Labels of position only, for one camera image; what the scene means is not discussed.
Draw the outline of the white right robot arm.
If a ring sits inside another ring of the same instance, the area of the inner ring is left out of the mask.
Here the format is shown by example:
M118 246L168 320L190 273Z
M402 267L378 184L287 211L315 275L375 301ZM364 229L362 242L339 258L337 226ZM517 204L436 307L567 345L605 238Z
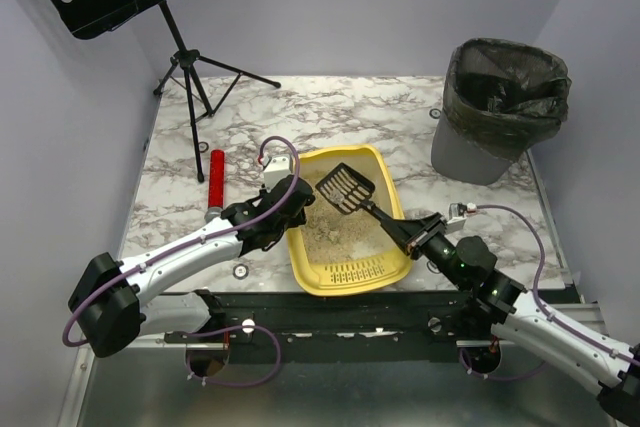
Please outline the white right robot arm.
M439 214L398 220L373 213L409 258L425 257L458 290L469 294L469 315L491 333L528 350L596 395L600 407L627 426L639 424L639 347L607 337L549 305L496 268L497 257L479 236L453 244Z

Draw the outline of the yellow plastic litter box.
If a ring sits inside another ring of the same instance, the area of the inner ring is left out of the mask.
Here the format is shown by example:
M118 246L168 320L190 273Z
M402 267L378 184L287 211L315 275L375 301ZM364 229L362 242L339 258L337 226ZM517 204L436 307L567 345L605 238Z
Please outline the yellow plastic litter box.
M328 173L341 162L348 164L375 184L373 201L382 210L395 219L404 217L389 169L374 146L363 144L324 148L301 154L300 161L303 180L304 174L311 170L327 170ZM390 247L383 253L342 263L312 264L305 251L301 227L287 232L287 243L296 281L312 295L346 296L380 289L403 279L412 268L413 262L380 225L390 242Z

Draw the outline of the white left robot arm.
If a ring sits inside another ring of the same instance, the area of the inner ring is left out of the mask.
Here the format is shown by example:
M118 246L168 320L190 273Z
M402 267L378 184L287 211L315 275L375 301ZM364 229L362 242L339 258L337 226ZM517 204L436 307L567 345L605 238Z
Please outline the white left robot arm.
M289 175L160 248L121 260L107 252L95 256L68 300L71 317L63 329L63 344L88 344L104 358L155 332L151 324L160 318L148 309L154 299L204 269L271 249L287 230L306 222L304 209L314 200L309 183Z

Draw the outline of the black slotted litter scoop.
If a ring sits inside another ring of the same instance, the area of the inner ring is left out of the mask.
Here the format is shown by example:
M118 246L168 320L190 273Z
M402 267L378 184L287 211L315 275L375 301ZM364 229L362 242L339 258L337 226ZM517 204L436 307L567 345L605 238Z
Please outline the black slotted litter scoop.
M325 195L328 191L339 190L342 192L345 197L342 205L334 206L327 201L342 215L364 211L378 222L396 220L373 201L373 195L376 191L375 184L344 162L330 170L315 184L315 188L326 201Z

